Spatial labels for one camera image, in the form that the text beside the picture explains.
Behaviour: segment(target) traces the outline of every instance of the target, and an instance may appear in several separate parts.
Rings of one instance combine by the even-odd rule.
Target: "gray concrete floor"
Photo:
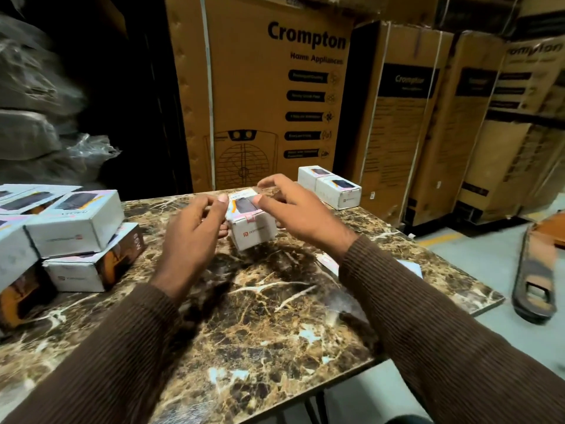
[[[565,194],[560,194],[547,211],[536,213],[533,218],[541,220],[561,209],[565,209]],[[416,241],[510,298],[527,226],[522,224],[473,238],[443,228],[417,237]],[[558,250],[555,278],[559,309],[565,304],[565,291],[561,288],[565,280],[565,250]],[[536,326],[520,318],[507,299],[503,305],[479,315],[477,320],[565,378],[565,311],[558,311],[546,325]],[[391,360],[327,390],[326,402],[331,424],[381,424],[403,414],[427,417]],[[288,423],[310,422],[302,405],[286,409],[284,414]],[[275,424],[275,419],[261,424]]]

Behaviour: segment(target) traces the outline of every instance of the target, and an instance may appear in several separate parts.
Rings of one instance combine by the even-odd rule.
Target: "ribbed sweater sleeve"
[[[565,381],[368,238],[348,250],[340,281],[436,424],[565,422]]]
[[[161,290],[136,286],[4,424],[146,422],[178,317]]]

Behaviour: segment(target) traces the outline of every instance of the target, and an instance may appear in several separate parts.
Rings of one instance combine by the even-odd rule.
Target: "marble table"
[[[147,250],[112,292],[60,294],[0,345],[0,420],[76,347],[137,283],[152,274],[169,216],[194,195],[124,202]],[[362,208],[336,212],[397,258],[419,263],[424,280],[472,315],[504,297]],[[317,263],[320,251],[281,230],[239,253],[220,240],[216,257],[181,307],[154,423],[239,423],[263,418],[386,357],[378,337],[349,314],[343,290]]]

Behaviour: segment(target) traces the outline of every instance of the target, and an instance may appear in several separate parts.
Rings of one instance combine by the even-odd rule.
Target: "person's right hand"
[[[253,204],[271,214],[293,236],[328,253],[338,264],[357,234],[337,219],[313,193],[283,174],[262,179],[261,189],[277,186],[273,198],[257,195]]]

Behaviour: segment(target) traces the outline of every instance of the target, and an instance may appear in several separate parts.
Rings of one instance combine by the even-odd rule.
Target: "white product box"
[[[338,175],[316,179],[316,195],[336,210],[359,206],[361,186],[345,180]]]
[[[253,189],[230,195],[225,219],[230,225],[233,243],[240,251],[277,236],[277,225],[273,216],[258,209],[251,202],[255,195],[257,192]]]
[[[122,223],[103,251],[47,259],[43,267],[59,292],[103,292],[119,281],[144,250],[139,225]]]
[[[117,191],[73,192],[26,223],[26,229],[45,259],[102,251],[123,220]]]
[[[318,165],[300,167],[298,169],[298,184],[309,191],[316,192],[316,179],[328,175],[333,174]]]
[[[39,214],[61,196],[80,189],[80,187],[3,184],[0,186],[0,214]]]
[[[0,215],[0,292],[39,260],[24,229],[35,217]]]

